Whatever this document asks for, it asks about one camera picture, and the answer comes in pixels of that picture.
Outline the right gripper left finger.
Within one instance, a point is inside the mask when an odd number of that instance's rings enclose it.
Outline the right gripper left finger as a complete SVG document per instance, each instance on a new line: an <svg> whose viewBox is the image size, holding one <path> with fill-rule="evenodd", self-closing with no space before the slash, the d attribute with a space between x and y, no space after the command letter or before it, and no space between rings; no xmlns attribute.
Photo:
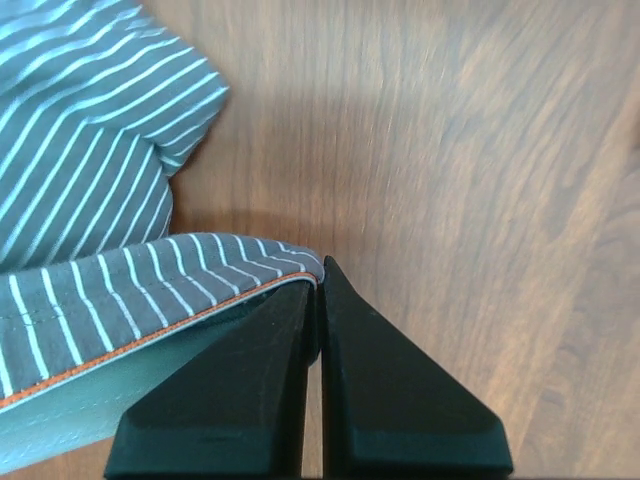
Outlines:
<svg viewBox="0 0 640 480"><path fill-rule="evenodd" d="M122 416L108 479L298 479L308 370L305 282L240 325Z"/></svg>

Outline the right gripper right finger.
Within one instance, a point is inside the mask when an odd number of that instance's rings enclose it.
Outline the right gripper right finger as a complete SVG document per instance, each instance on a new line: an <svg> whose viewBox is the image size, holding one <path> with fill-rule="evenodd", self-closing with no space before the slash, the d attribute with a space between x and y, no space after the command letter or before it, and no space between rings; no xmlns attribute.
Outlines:
<svg viewBox="0 0 640 480"><path fill-rule="evenodd" d="M323 469L329 479L506 479L500 418L324 261Z"/></svg>

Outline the grey striped underwear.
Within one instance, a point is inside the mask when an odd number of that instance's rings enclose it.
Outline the grey striped underwear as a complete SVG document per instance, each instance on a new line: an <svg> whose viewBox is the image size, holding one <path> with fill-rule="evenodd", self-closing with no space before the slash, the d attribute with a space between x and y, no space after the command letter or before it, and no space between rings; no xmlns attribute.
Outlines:
<svg viewBox="0 0 640 480"><path fill-rule="evenodd" d="M3 473L112 436L270 291L323 280L303 247L170 233L227 91L138 2L2 3Z"/></svg>

